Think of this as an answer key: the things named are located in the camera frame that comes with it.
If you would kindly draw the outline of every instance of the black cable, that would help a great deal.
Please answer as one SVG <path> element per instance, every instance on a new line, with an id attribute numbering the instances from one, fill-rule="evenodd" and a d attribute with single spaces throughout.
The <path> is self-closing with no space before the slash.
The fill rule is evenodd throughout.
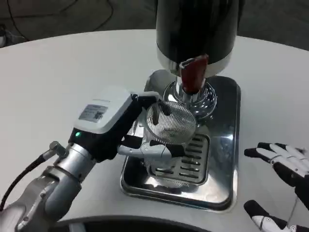
<path id="1" fill-rule="evenodd" d="M 16 18 L 27 18 L 27 17 L 45 17 L 45 16 L 53 16 L 53 15 L 58 15 L 64 11 L 66 11 L 68 8 L 70 8 L 71 6 L 73 6 L 74 4 L 77 3 L 78 0 L 75 0 L 73 3 L 69 4 L 68 6 L 64 7 L 63 9 L 61 9 L 58 13 L 55 13 L 55 14 L 43 14 L 43 15 L 25 15 L 25 16 L 17 16 Z M 100 25 L 98 25 L 96 28 L 94 28 L 93 30 L 91 31 L 96 31 L 97 29 L 99 29 L 100 27 L 102 27 L 103 25 L 105 25 L 112 17 L 113 13 L 114 13 L 114 8 L 111 4 L 111 2 L 109 0 L 106 0 L 107 4 L 110 6 L 111 8 L 111 14 L 110 16 L 104 21 L 102 22 Z M 10 2 L 9 0 L 6 0 L 6 3 L 8 5 L 8 10 L 9 10 L 9 14 L 10 14 L 10 19 L 14 25 L 14 27 L 16 28 L 16 30 L 18 31 L 18 33 L 24 37 L 27 41 L 30 41 L 30 39 L 28 39 L 23 33 L 21 33 L 21 31 L 18 29 L 17 25 L 16 25 L 16 22 L 14 20 L 14 17 L 12 15 L 12 10 L 11 10 L 11 6 L 10 6 Z"/>
<path id="2" fill-rule="evenodd" d="M 54 15 L 59 15 L 62 12 L 66 11 L 67 9 L 69 9 L 70 7 L 72 7 L 73 5 L 75 5 L 79 0 L 75 0 L 74 2 L 68 4 L 67 6 L 65 6 L 64 8 L 62 8 L 60 11 L 56 12 L 56 13 L 50 13 L 50 14 L 28 14 L 28 15 L 20 15 L 20 16 L 14 16 L 14 18 L 34 18 L 34 17 L 47 17 L 47 16 L 54 16 Z M 5 19 L 11 19 L 11 17 L 2 17 L 0 18 L 2 20 Z"/>
<path id="3" fill-rule="evenodd" d="M 15 20 L 13 18 L 13 15 L 12 15 L 12 11 L 11 11 L 11 6 L 10 6 L 10 1 L 9 0 L 6 0 L 6 4 L 8 5 L 8 9 L 9 9 L 9 14 L 10 14 L 10 18 L 11 18 L 11 21 L 14 25 L 14 27 L 16 28 L 16 30 L 18 31 L 18 33 L 24 37 L 27 41 L 30 41 L 25 35 L 23 35 L 23 33 L 20 32 L 20 30 L 18 29 L 16 23 L 15 23 Z"/>
<path id="4" fill-rule="evenodd" d="M 110 0 L 106 0 L 106 2 L 107 2 L 107 4 L 108 4 L 108 5 L 110 6 L 110 8 L 111 8 L 111 14 L 110 14 L 110 16 L 108 16 L 108 18 L 107 18 L 104 22 L 102 22 L 100 25 L 98 25 L 98 26 L 97 26 L 96 28 L 94 28 L 92 31 L 95 31 L 95 30 L 99 29 L 100 27 L 102 27 L 103 25 L 105 25 L 105 24 L 112 18 L 112 15 L 114 14 L 114 8 L 113 8 L 113 6 L 112 6 Z"/>
<path id="5" fill-rule="evenodd" d="M 41 163 L 45 162 L 45 159 L 43 157 L 43 154 L 40 155 L 35 161 L 33 161 L 21 174 L 16 177 L 16 179 L 12 182 L 12 184 L 9 186 L 8 190 L 6 190 L 0 204 L 0 212 L 4 209 L 4 205 L 6 200 L 8 199 L 10 193 L 14 189 L 14 187 L 18 184 L 18 182 L 29 172 L 31 172 L 33 169 L 38 167 Z"/>

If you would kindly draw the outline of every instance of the qr code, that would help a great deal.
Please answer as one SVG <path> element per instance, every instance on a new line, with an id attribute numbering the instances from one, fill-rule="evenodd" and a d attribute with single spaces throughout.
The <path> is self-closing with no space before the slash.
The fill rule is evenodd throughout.
<path id="1" fill-rule="evenodd" d="M 96 120 L 100 120 L 103 117 L 103 114 L 103 112 L 97 111 L 93 118 Z"/>

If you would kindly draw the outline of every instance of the gray floor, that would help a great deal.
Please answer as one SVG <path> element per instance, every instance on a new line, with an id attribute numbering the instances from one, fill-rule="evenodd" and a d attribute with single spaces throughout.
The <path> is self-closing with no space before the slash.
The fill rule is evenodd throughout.
<path id="1" fill-rule="evenodd" d="M 106 24 L 97 28 L 111 14 L 106 0 L 10 0 L 19 29 L 31 40 L 94 29 L 155 28 L 154 0 L 110 2 L 113 15 Z M 0 0 L 1 23 L 18 35 L 9 19 L 6 0 Z M 246 0 L 239 35 L 309 50 L 309 0 Z M 14 37 L 14 41 L 22 42 L 23 38 Z"/>

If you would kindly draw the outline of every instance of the label sticker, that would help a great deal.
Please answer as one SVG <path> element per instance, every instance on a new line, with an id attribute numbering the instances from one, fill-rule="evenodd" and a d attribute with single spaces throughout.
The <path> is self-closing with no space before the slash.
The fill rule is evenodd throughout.
<path id="1" fill-rule="evenodd" d="M 78 119 L 89 122 L 100 122 L 107 109 L 106 106 L 102 105 L 88 105 Z"/>

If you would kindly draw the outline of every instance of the metal drip tray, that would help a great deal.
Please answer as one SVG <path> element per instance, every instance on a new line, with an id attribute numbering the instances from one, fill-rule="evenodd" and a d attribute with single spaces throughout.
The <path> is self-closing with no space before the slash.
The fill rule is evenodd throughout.
<path id="1" fill-rule="evenodd" d="M 145 90 L 162 96 L 175 76 L 165 70 L 154 72 Z M 217 95 L 213 113 L 199 122 L 186 156 L 172 167 L 144 166 L 138 158 L 126 158 L 121 175 L 123 191 L 140 197 L 220 212 L 236 202 L 238 184 L 238 137 L 240 88 L 230 78 L 207 79 Z M 132 134 L 143 137 L 138 120 Z"/>
<path id="2" fill-rule="evenodd" d="M 186 147 L 186 156 L 176 158 L 174 166 L 162 168 L 160 165 L 150 165 L 148 174 L 152 177 L 184 184 L 199 185 L 205 182 L 209 139 L 202 132 L 202 128 L 198 128 L 197 133 Z"/>

